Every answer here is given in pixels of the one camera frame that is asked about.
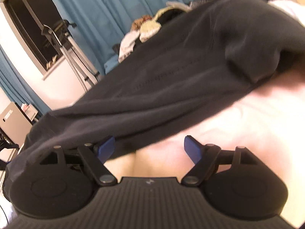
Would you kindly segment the dark grey pants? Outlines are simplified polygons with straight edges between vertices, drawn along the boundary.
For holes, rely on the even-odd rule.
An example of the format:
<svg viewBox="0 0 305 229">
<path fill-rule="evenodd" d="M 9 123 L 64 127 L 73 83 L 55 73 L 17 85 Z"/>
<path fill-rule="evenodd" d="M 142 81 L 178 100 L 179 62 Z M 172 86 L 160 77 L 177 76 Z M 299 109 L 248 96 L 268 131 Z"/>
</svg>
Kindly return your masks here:
<svg viewBox="0 0 305 229">
<path fill-rule="evenodd" d="M 213 0 L 179 15 L 74 105 L 47 112 L 6 167 L 4 196 L 54 146 L 116 139 L 114 158 L 213 116 L 290 67 L 304 26 L 265 0 Z"/>
</svg>

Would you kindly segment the pile of clothes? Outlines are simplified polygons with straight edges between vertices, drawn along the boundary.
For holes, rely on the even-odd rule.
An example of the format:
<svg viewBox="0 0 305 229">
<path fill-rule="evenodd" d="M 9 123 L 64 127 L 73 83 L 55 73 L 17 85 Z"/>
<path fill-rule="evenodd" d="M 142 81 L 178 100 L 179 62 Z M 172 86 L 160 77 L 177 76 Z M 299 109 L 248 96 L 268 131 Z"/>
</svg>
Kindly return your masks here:
<svg viewBox="0 0 305 229">
<path fill-rule="evenodd" d="M 113 51 L 118 55 L 118 62 L 124 61 L 137 45 L 152 38 L 165 24 L 191 10 L 192 8 L 184 3 L 168 1 L 166 7 L 159 9 L 153 17 L 143 15 L 134 20 L 130 31 L 119 44 L 113 46 Z"/>
</svg>

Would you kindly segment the garment steamer stand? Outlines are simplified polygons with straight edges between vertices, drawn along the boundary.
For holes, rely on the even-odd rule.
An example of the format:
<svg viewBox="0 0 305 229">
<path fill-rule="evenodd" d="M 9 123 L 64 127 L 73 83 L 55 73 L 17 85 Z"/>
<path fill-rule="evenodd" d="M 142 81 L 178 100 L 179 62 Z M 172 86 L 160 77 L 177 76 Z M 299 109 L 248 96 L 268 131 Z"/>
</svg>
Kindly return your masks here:
<svg viewBox="0 0 305 229">
<path fill-rule="evenodd" d="M 53 27 L 42 25 L 41 34 L 49 40 L 54 49 L 61 52 L 84 92 L 88 92 L 89 88 L 94 87 L 101 80 L 101 74 L 78 46 L 69 31 L 76 27 L 76 23 L 61 19 Z"/>
</svg>

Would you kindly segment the beige wooden chair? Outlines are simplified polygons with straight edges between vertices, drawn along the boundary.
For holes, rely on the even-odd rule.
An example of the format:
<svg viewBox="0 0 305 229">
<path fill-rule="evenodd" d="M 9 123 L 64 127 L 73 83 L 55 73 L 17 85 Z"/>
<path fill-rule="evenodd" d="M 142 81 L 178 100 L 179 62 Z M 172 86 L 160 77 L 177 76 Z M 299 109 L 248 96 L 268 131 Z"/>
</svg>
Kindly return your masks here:
<svg viewBox="0 0 305 229">
<path fill-rule="evenodd" d="M 32 128 L 28 117 L 21 111 L 14 102 L 10 104 L 1 113 L 1 130 L 8 136 L 8 140 L 21 147 L 27 134 Z"/>
</svg>

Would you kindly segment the left teal curtain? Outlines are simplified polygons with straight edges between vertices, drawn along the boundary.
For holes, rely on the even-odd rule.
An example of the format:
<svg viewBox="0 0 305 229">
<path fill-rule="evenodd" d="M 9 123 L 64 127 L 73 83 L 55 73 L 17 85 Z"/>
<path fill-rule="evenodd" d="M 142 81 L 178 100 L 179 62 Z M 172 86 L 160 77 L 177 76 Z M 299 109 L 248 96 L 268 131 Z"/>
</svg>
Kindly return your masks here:
<svg viewBox="0 0 305 229">
<path fill-rule="evenodd" d="M 2 47 L 0 65 L 1 88 L 11 101 L 19 107 L 32 104 L 38 110 L 38 117 L 51 110 L 19 74 Z"/>
</svg>

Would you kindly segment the teal curtain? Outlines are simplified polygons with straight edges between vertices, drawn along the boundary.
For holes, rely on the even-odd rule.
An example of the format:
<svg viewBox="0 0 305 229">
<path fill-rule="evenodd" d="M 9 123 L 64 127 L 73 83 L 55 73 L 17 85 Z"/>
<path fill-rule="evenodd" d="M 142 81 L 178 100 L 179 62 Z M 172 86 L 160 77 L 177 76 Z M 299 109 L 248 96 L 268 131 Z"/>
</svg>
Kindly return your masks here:
<svg viewBox="0 0 305 229">
<path fill-rule="evenodd" d="M 118 65 L 112 47 L 129 32 L 132 22 L 142 15 L 153 15 L 167 1 L 193 0 L 52 0 L 60 16 L 77 27 L 71 34 L 101 74 Z"/>
<path fill-rule="evenodd" d="M 32 104 L 38 110 L 38 117 L 51 110 L 19 74 L 2 47 L 0 65 L 1 88 L 11 101 L 19 107 Z"/>
</svg>

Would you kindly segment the dark window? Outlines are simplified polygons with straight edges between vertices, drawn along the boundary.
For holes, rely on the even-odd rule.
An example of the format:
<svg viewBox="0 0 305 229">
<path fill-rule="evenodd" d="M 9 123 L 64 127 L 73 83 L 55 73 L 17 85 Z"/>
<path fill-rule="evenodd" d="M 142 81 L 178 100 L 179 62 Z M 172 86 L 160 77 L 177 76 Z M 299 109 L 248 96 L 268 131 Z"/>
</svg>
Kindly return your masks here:
<svg viewBox="0 0 305 229">
<path fill-rule="evenodd" d="M 38 69 L 45 74 L 62 56 L 50 39 L 41 34 L 44 25 L 53 26 L 61 16 L 52 0 L 4 0 L 15 27 L 38 61 Z"/>
</svg>

